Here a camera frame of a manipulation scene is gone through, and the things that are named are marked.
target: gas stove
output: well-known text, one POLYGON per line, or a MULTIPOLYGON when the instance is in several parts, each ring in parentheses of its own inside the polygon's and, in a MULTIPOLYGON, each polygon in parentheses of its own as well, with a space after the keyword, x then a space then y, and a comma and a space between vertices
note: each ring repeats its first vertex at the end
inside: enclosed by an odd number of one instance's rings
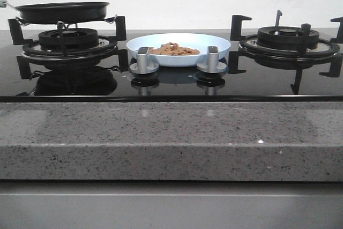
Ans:
POLYGON ((336 29, 279 26, 280 16, 255 34, 242 31, 246 16, 232 17, 231 32, 203 30, 231 41, 220 60, 227 69, 159 66, 148 74, 132 72, 137 60, 126 43, 160 31, 127 32, 125 18, 115 16, 107 20, 115 33, 61 22, 34 40, 24 39, 22 21, 9 19, 14 45, 0 48, 0 101, 342 101, 343 19, 333 19, 340 22, 333 38, 336 29))

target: white bowl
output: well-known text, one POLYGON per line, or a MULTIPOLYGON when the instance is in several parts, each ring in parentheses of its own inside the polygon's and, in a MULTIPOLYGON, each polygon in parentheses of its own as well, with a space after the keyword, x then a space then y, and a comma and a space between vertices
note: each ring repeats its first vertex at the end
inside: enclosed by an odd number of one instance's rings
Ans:
POLYGON ((126 47, 131 56, 137 58, 137 51, 140 47, 159 48, 165 43, 178 43, 180 47, 187 47, 200 50, 200 54, 187 56, 167 56, 150 54, 149 57, 164 67, 192 67, 198 62, 203 62, 207 57, 207 47, 218 47, 219 59, 225 57, 231 43, 223 38, 196 33, 163 33, 138 37, 130 40, 126 47))

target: granite countertop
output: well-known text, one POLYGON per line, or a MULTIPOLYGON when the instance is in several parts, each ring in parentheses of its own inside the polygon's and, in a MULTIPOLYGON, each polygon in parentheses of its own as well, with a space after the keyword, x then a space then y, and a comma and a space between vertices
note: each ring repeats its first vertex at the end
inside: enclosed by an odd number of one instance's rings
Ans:
POLYGON ((0 103, 0 180, 343 181, 342 117, 342 102, 0 103))

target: black frying pan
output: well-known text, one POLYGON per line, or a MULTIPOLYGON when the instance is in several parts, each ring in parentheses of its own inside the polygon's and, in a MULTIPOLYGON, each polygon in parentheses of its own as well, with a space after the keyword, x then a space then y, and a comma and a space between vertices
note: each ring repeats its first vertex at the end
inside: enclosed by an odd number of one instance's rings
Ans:
MULTIPOLYGON (((7 1, 3 3, 5 6, 0 7, 13 7, 7 1)), ((29 24, 56 24, 58 21, 75 24, 103 19, 106 16, 107 5, 108 2, 68 2, 21 5, 15 9, 21 14, 24 22, 29 24)))

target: fried snack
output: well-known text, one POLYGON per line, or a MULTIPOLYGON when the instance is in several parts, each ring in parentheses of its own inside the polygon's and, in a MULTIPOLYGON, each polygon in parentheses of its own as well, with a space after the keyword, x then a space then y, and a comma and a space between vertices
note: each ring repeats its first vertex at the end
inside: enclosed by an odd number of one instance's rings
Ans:
POLYGON ((200 54, 198 49, 180 47, 177 43, 162 44, 160 48, 150 48, 150 54, 167 56, 186 56, 200 54))

